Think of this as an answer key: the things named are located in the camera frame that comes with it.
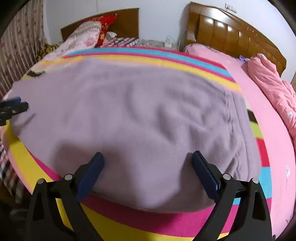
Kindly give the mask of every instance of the blue stripe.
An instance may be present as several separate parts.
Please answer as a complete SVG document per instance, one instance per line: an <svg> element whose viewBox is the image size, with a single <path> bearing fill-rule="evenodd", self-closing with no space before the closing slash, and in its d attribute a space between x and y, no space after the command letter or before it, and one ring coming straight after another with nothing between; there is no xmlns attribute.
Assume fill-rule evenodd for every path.
<svg viewBox="0 0 296 241"><path fill-rule="evenodd" d="M271 198L271 172L270 167L262 167L261 173L259 176L259 182L261 184L261 187L263 189L265 198ZM233 205L239 204L240 198L236 198L233 201Z"/></svg>
<svg viewBox="0 0 296 241"><path fill-rule="evenodd" d="M231 77L229 72L225 69L222 69L220 67L217 67L215 65L212 65L207 62L203 62L201 60L197 60L188 56L171 53L171 52L165 52L165 51L159 51L159 50L153 50L153 49L139 49L139 48L92 48L92 49L83 49L78 50L72 53L67 54L67 56L73 56L77 54L83 54L83 53L108 53L108 52L119 52L119 53L141 53L141 54L148 54L148 55L158 55L165 58L172 58L177 59L180 61L184 61L187 63L191 63L200 67L204 67L206 69L210 69L212 71L215 71L217 73L220 73L222 75L225 75L227 77Z"/></svg>

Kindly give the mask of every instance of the striped blanket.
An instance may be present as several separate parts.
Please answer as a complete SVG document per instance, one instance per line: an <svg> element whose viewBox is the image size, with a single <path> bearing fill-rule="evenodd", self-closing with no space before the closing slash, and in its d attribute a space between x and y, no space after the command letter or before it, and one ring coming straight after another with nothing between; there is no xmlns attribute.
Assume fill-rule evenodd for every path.
<svg viewBox="0 0 296 241"><path fill-rule="evenodd" d="M106 61L157 65L196 74L222 84L224 87L241 93L240 87L228 71L219 63L192 57L183 53L169 52L147 48L100 48L73 52L55 61L41 61L31 70L39 73L62 68L89 56ZM246 103L250 125L257 140L261 157L262 185L269 209L271 207L271 172L264 140L256 118ZM20 179L32 193L39 178L47 182L59 180L61 177L36 159L11 131L9 124L5 126L5 137L9 144L7 155ZM57 201L64 223L70 227L62 203ZM220 237L228 234L238 210L239 199L235 199L229 218ZM82 202L82 207L93 226L106 241L108 240L192 240L199 232L213 207L193 213L159 214L135 210L112 203L91 194Z"/></svg>

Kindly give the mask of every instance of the silver bolt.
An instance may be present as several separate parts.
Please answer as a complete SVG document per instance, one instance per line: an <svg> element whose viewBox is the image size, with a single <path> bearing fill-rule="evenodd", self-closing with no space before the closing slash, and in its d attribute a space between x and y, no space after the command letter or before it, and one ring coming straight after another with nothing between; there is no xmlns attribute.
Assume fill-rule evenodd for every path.
<svg viewBox="0 0 296 241"><path fill-rule="evenodd" d="M253 183L256 183L256 184L259 183L258 179L256 179L256 178L252 178L252 182L253 182Z"/></svg>
<svg viewBox="0 0 296 241"><path fill-rule="evenodd" d="M40 178L40 179L37 181L38 184L41 184L41 183L43 183L43 182L44 182L44 179L43 179L43 178Z"/></svg>
<svg viewBox="0 0 296 241"><path fill-rule="evenodd" d="M223 178L225 180L230 180L231 179L231 176L229 174L223 174Z"/></svg>
<svg viewBox="0 0 296 241"><path fill-rule="evenodd" d="M65 176L65 180L66 181L70 181L71 179L72 179L72 174L67 174L66 176Z"/></svg>

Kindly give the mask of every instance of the purple blanket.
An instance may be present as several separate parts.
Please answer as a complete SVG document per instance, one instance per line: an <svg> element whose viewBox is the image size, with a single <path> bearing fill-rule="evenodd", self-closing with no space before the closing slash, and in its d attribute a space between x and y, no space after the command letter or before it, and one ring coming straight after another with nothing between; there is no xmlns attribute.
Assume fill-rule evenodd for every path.
<svg viewBox="0 0 296 241"><path fill-rule="evenodd" d="M190 163L196 150L236 179L260 173L243 98L196 75L88 58L15 82L13 96L30 106L11 119L28 150L61 176L101 152L93 190L113 202L163 213L212 205Z"/></svg>

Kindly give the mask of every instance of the headboard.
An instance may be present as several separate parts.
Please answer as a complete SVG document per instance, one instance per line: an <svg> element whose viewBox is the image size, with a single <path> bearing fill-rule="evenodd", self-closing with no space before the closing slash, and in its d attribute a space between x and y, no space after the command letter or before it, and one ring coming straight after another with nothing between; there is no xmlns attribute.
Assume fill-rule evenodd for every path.
<svg viewBox="0 0 296 241"><path fill-rule="evenodd" d="M111 12L104 12L87 18L100 17L108 13L117 13L117 20L111 24L110 28L108 29L109 31L117 33L118 37L139 37L139 8L127 8ZM61 28L63 41L65 41L85 19L86 18Z"/></svg>
<svg viewBox="0 0 296 241"><path fill-rule="evenodd" d="M185 45L191 43L211 46L235 58L263 53L276 65L279 75L286 68L286 59L268 38L218 7L190 2Z"/></svg>

